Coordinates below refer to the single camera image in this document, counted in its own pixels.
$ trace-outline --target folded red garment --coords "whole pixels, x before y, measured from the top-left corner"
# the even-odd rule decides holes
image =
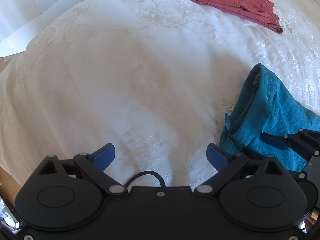
[[[283,30],[279,17],[272,12],[273,2],[269,0],[191,0],[199,4],[210,5],[221,11],[237,15],[267,27],[276,33]]]

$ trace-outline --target teal garment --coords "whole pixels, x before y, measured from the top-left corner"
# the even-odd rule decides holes
[[[262,155],[273,154],[292,171],[301,171],[307,162],[293,150],[282,151],[263,143],[260,134],[283,136],[297,133],[299,128],[320,131],[320,117],[299,104],[261,63],[250,71],[235,109],[225,115],[225,121],[222,149],[233,154],[249,147]]]

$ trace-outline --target metal screw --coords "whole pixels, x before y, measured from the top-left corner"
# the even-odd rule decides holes
[[[288,240],[299,240],[299,238],[297,236],[290,236]]]
[[[158,197],[163,197],[164,195],[165,195],[165,193],[162,192],[162,191],[157,192],[157,196],[158,196]]]
[[[211,191],[213,191],[213,188],[209,185],[200,185],[199,187],[197,187],[197,191],[200,193],[210,193]]]
[[[109,188],[109,191],[114,194],[120,194],[124,192],[125,188],[122,185],[113,185]]]
[[[25,235],[23,240],[34,240],[34,238],[31,235]]]

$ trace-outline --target white bedspread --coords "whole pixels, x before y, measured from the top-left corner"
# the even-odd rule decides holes
[[[319,114],[319,7],[271,1],[281,35],[190,0],[77,4],[0,74],[0,165],[23,183],[47,154],[113,143],[105,172],[120,183],[154,170],[195,187],[214,174],[206,147],[258,62]]]

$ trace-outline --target white curtain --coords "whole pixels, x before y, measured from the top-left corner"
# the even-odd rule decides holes
[[[24,51],[59,15],[83,0],[0,0],[0,57]]]

